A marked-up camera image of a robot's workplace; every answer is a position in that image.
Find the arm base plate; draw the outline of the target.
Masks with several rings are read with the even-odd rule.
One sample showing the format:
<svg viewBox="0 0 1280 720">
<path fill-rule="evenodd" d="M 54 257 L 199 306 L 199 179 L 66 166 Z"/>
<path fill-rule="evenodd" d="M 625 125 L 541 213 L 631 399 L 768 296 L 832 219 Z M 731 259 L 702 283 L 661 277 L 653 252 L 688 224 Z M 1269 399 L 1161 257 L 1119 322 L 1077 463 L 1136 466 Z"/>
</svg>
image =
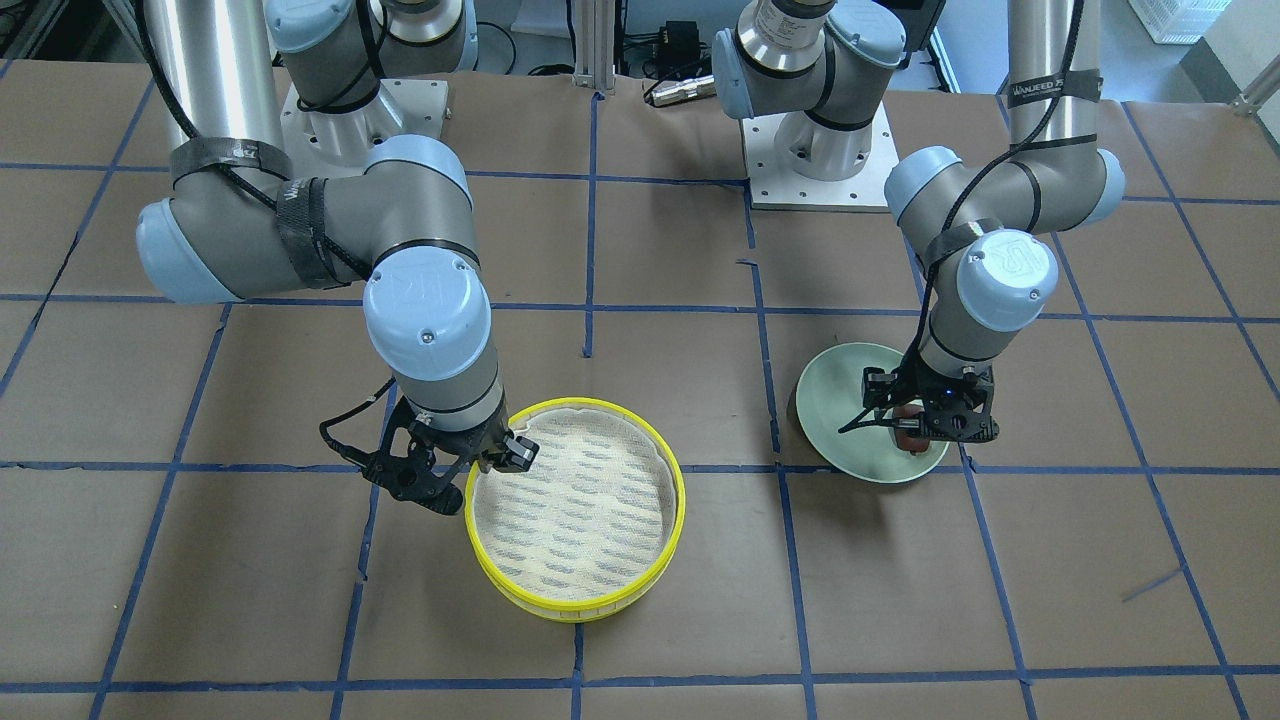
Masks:
<svg viewBox="0 0 1280 720">
<path fill-rule="evenodd" d="M 302 110 L 291 86 L 280 113 L 283 149 L 296 177 L 360 176 L 370 154 L 393 136 L 439 138 L 449 95 L 443 79 L 384 79 L 362 108 L 324 113 Z"/>
<path fill-rule="evenodd" d="M 883 105 L 844 132 L 803 111 L 740 120 L 751 206 L 781 211 L 887 213 L 884 183 L 899 154 Z"/>
</svg>

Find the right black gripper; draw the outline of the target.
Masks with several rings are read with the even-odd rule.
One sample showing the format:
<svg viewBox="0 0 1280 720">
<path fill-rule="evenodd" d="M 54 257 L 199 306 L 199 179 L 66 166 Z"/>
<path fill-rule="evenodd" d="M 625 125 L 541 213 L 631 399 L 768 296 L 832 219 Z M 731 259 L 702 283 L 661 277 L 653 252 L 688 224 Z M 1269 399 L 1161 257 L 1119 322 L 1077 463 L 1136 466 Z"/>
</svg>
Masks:
<svg viewBox="0 0 1280 720">
<path fill-rule="evenodd" d="M 484 471 L 524 473 L 539 454 L 538 442 L 516 436 L 500 419 L 500 405 L 485 421 L 467 430 L 439 430 L 419 419 L 401 398 L 385 428 L 385 489 L 397 501 L 410 501 L 440 515 L 456 515 L 465 505 L 454 486 L 479 462 Z"/>
</svg>

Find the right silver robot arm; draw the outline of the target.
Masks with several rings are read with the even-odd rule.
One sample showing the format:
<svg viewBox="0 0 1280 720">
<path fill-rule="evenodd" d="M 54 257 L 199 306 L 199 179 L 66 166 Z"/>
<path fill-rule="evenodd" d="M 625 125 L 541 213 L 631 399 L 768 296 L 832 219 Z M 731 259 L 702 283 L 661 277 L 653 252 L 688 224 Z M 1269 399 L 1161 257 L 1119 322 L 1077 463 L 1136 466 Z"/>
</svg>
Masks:
<svg viewBox="0 0 1280 720">
<path fill-rule="evenodd" d="M 172 196 L 136 245 L 178 304 L 230 304 L 364 283 L 372 347 L 399 401 L 375 450 L 328 447 L 399 501 L 443 515 L 471 468 L 527 471 L 508 424 L 474 196 L 457 155 L 417 135 L 383 64 L 393 26 L 448 20 L 443 1 L 136 1 L 145 60 L 175 127 Z"/>
</svg>

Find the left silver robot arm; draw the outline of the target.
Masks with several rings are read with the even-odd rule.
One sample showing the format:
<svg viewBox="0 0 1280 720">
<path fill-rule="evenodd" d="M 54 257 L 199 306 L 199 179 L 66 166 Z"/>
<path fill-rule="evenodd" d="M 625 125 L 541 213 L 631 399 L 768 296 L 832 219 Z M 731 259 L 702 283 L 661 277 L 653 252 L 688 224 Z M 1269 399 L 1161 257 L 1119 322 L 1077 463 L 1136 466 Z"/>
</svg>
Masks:
<svg viewBox="0 0 1280 720">
<path fill-rule="evenodd" d="M 925 281 L 916 331 L 893 370 L 861 370 L 861 411 L 841 432 L 900 439 L 995 439 L 993 360 L 1059 283 L 1039 240 L 1106 218 L 1125 176 L 1098 146 L 1097 1 L 1009 5 L 1007 149 L 983 167 L 931 146 L 902 158 L 884 201 Z M 782 115 L 781 150 L 813 179 L 850 176 L 906 50 L 902 22 L 874 1 L 753 1 L 710 46 L 733 119 Z"/>
</svg>

